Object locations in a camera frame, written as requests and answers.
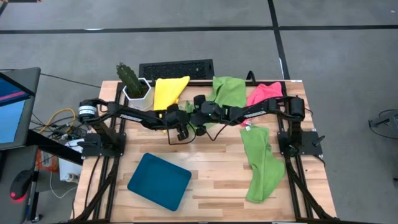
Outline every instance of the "green cloth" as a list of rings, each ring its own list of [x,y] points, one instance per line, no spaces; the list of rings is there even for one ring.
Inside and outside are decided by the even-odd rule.
[[[249,130],[241,129],[241,137],[253,170],[246,199],[260,203],[277,187],[285,174],[285,165],[272,155],[268,128],[250,126]]]
[[[246,84],[241,78],[213,77],[213,91],[206,96],[206,101],[228,106],[246,105]],[[193,104],[187,101],[185,105],[187,112],[193,111]]]

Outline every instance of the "teal plastic tray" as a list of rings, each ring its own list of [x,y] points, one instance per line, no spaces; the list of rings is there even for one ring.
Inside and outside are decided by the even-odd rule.
[[[191,172],[145,153],[127,188],[171,211],[180,205]]]

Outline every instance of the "hexagonal pot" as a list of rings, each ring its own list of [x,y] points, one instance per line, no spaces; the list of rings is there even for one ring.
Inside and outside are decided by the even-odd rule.
[[[145,78],[138,78],[138,80],[142,83],[148,86],[148,91],[145,94],[144,97],[142,98],[130,98],[130,96],[127,94],[127,87],[125,86],[123,88],[123,93],[129,100],[128,106],[134,109],[139,109],[139,110],[145,110],[148,107],[152,106],[154,103],[154,93],[152,91],[152,88],[150,87],[149,83]]]

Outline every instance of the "cable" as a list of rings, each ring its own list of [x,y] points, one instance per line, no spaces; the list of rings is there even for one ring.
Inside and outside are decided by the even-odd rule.
[[[313,156],[315,156],[315,158],[319,159],[323,163],[323,166],[326,167],[326,162],[321,157],[319,157],[319,155],[313,155]]]
[[[381,115],[382,115],[383,113],[388,112],[388,111],[394,111],[394,110],[396,110],[396,109],[389,109],[389,110],[384,110],[384,111],[380,112],[380,113],[379,113],[379,118],[381,117]]]
[[[195,140],[195,138],[197,137],[197,133],[196,133],[196,131],[195,131],[195,128],[193,128],[193,126],[192,126],[191,123],[188,123],[188,124],[189,124],[189,126],[191,126],[191,128],[192,128],[192,130],[193,130],[193,133],[195,134],[195,135],[193,136],[193,139],[191,139],[191,140],[188,141],[188,142],[173,143],[173,144],[172,144],[172,143],[170,142],[170,134],[169,134],[169,129],[167,128],[167,122],[165,122],[166,131],[167,131],[167,140],[168,140],[168,142],[169,142],[169,145],[174,146],[174,145],[190,144],[191,142],[193,142],[193,140]]]
[[[207,132],[207,129],[205,128],[206,134],[207,134],[207,136],[209,136],[209,138],[210,138],[212,141],[215,141],[215,140],[217,139],[218,135],[221,133],[222,130],[224,130],[225,127],[227,127],[227,125],[228,125],[228,124],[224,125],[224,126],[217,132],[216,137],[214,137],[214,139],[210,136],[210,134]]]
[[[75,113],[75,111],[73,110],[73,109],[71,109],[71,108],[65,108],[65,109],[62,109],[62,110],[58,110],[57,112],[55,112],[52,116],[51,116],[51,118],[49,119],[49,121],[47,122],[47,124],[39,131],[39,134],[41,134],[49,125],[50,125],[50,123],[51,123],[51,121],[54,119],[54,117],[57,115],[57,114],[59,114],[59,113],[61,113],[61,112],[64,112],[64,111],[71,111],[72,112],[72,114],[73,114],[73,120],[71,121],[71,123],[70,123],[70,126],[73,126],[73,123],[75,122],[75,120],[76,120],[76,113]]]
[[[91,86],[91,87],[95,87],[95,88],[101,88],[100,86],[91,85],[91,84],[82,83],[82,82],[77,82],[77,81],[69,80],[69,79],[66,79],[66,78],[56,77],[55,75],[48,75],[48,74],[44,74],[44,73],[40,73],[40,74],[44,75],[44,76],[47,76],[47,77],[58,78],[58,79],[61,79],[61,80],[67,81],[67,82],[82,84],[82,85]]]
[[[40,163],[38,163],[38,164],[36,164],[35,166],[33,166],[33,169],[34,169],[35,167],[37,167],[38,165],[42,164],[44,161],[47,161],[47,160],[49,160],[49,159],[52,159],[54,156],[55,156],[55,155],[52,155],[52,156],[50,156],[50,157],[48,157],[48,158],[42,160]]]
[[[53,121],[51,124],[49,124],[49,127],[52,127],[55,123],[58,123],[60,121],[63,121],[63,120],[66,120],[66,119],[70,119],[70,118],[73,118],[73,116],[69,116],[69,117],[66,117],[66,118],[61,118],[61,119],[58,119],[56,121]],[[37,127],[32,128],[31,130],[35,130],[37,128],[43,128],[45,126],[45,124],[39,124],[39,123],[36,123],[36,121],[32,121],[31,120],[30,122],[39,125]]]
[[[379,113],[379,117],[380,117],[383,113],[388,112],[388,111],[393,111],[393,110],[397,110],[397,109],[388,109],[388,110],[384,110],[384,111],[382,111],[382,112]]]
[[[308,109],[308,108],[304,108],[305,110],[309,111],[311,113],[311,116],[313,115],[312,110]]]
[[[76,187],[73,187],[73,188],[69,189],[68,191],[66,191],[62,196],[58,196],[58,195],[54,192],[51,183],[52,183],[52,172],[50,172],[50,189],[51,189],[52,193],[54,194],[54,196],[56,196],[56,197],[59,198],[59,199],[62,199],[62,198],[63,198],[67,193],[69,193],[71,190],[74,190],[74,189],[77,188],[77,186],[76,186]]]
[[[86,200],[85,200],[85,208],[87,207],[88,192],[90,191],[91,180],[93,180],[94,170],[95,170],[95,167],[97,166],[97,163],[98,163],[99,159],[100,159],[100,157],[98,156],[97,160],[94,163],[93,170],[91,171],[90,180],[88,181],[87,192],[86,192]]]
[[[43,123],[43,121],[41,121],[41,120],[35,115],[35,113],[32,112],[32,115],[33,115],[42,125],[45,125],[45,124]]]
[[[368,121],[368,122],[369,122],[369,129],[370,129],[374,134],[377,134],[378,136],[381,136],[381,137],[384,137],[384,138],[398,140],[398,138],[390,137],[390,136],[385,136],[385,135],[383,135],[383,134],[379,134],[379,133],[375,132],[375,131],[372,129],[371,121]]]
[[[72,200],[72,219],[75,219],[75,198]]]
[[[14,71],[17,69],[0,69],[0,71]],[[91,87],[95,87],[95,88],[101,88],[100,86],[96,86],[96,85],[91,85],[91,84],[87,84],[87,83],[82,83],[82,82],[78,82],[78,81],[73,81],[73,80],[69,80],[66,78],[61,78],[61,77],[56,77],[55,75],[48,75],[48,74],[44,74],[44,73],[40,73],[41,75],[47,76],[47,77],[52,77],[52,78],[58,78],[67,82],[72,82],[72,83],[77,83],[77,84],[82,84],[82,85],[86,85],[86,86],[91,86]]]

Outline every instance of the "yellow cable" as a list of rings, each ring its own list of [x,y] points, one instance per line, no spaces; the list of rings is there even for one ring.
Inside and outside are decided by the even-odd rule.
[[[71,127],[73,126],[73,123],[74,123],[75,120],[76,120],[76,113],[75,113],[75,111],[74,111],[73,109],[71,109],[71,108],[65,108],[65,109],[58,110],[57,112],[55,112],[55,114],[53,114],[53,115],[51,116],[51,118],[49,119],[49,121],[47,122],[47,124],[39,131],[39,134],[41,134],[46,128],[48,128],[48,126],[51,124],[51,121],[54,119],[54,117],[55,117],[57,114],[59,114],[59,113],[61,113],[61,112],[64,112],[64,111],[71,111],[71,112],[73,113],[73,120],[72,120],[72,122],[70,123],[70,127],[67,129],[67,132],[69,132],[70,129],[71,129]]]

